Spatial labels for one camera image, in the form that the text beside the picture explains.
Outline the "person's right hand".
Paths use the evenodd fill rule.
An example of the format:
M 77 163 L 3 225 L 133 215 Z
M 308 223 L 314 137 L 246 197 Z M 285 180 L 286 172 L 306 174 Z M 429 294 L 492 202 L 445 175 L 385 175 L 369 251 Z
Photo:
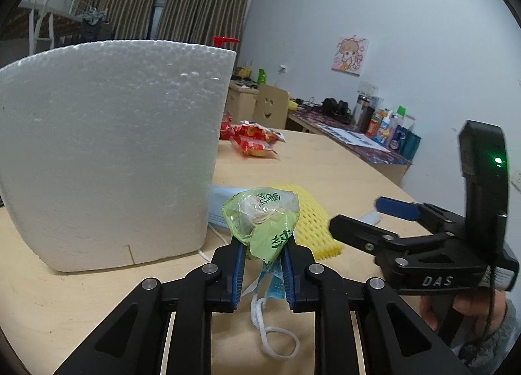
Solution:
M 423 296 L 419 302 L 419 314 L 432 330 L 436 330 L 438 319 L 433 308 L 434 298 Z M 490 308 L 489 291 L 486 289 L 474 289 L 455 297 L 453 309 L 464 315 L 475 319 L 474 334 L 481 337 L 486 331 L 486 321 Z M 506 293 L 504 291 L 495 291 L 495 300 L 488 326 L 488 333 L 494 333 L 501 325 L 507 312 Z

